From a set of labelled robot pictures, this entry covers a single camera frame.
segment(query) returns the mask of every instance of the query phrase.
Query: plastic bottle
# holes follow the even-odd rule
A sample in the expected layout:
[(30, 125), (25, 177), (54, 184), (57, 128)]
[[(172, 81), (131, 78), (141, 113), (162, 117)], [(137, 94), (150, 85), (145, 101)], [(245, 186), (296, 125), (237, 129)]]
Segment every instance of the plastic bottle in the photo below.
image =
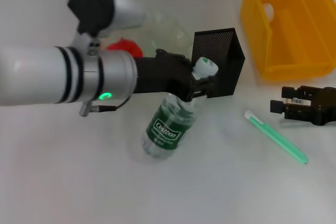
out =
[[(218, 66), (201, 57), (197, 61), (193, 76), (196, 80), (214, 76)], [(196, 120), (206, 95), (186, 103), (172, 94), (167, 94), (142, 135), (142, 147), (153, 158), (167, 158), (177, 148)]]

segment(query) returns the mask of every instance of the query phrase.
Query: black mesh pen holder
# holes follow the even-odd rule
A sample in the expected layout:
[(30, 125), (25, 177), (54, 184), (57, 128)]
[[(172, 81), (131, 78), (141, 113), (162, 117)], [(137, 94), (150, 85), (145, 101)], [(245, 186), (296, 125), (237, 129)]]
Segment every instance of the black mesh pen holder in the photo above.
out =
[(192, 63), (205, 57), (217, 64), (215, 88), (208, 98), (233, 95), (245, 56), (234, 28), (198, 31), (194, 37)]

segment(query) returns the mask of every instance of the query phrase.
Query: green bottle label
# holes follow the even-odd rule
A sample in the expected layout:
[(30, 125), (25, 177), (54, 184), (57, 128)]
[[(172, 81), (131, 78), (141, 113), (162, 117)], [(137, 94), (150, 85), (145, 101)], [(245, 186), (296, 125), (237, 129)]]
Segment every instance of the green bottle label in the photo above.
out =
[(157, 146), (166, 150), (174, 150), (190, 127), (191, 125), (174, 122), (160, 106), (146, 132), (149, 139)]

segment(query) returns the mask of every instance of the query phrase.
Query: white tabletop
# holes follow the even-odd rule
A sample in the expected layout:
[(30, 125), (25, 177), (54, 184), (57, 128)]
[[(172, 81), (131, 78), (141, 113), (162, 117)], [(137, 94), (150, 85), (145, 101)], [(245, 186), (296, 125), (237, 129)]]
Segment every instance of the white tabletop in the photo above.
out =
[[(282, 86), (336, 86), (336, 72), (307, 82), (260, 81), (239, 9), (242, 0), (141, 0), (168, 9), (185, 29), (235, 27), (246, 56), (232, 97), (208, 99), (185, 142), (165, 161), (140, 135), (161, 94), (139, 94), (112, 113), (80, 104), (0, 108), (0, 222), (336, 222), (336, 127), (283, 128), (269, 112)], [(0, 46), (66, 46), (77, 21), (66, 0), (0, 0)], [(253, 110), (310, 159), (301, 165), (247, 120)]]

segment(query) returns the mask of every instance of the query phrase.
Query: yellow plastic bin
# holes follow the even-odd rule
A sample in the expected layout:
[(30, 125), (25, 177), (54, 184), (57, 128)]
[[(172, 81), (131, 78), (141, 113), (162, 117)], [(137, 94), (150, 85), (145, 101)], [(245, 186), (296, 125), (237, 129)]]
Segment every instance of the yellow plastic bin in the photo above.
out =
[[(271, 22), (263, 3), (274, 8)], [(320, 77), (336, 67), (333, 0), (243, 0), (240, 16), (256, 67), (264, 79)]]

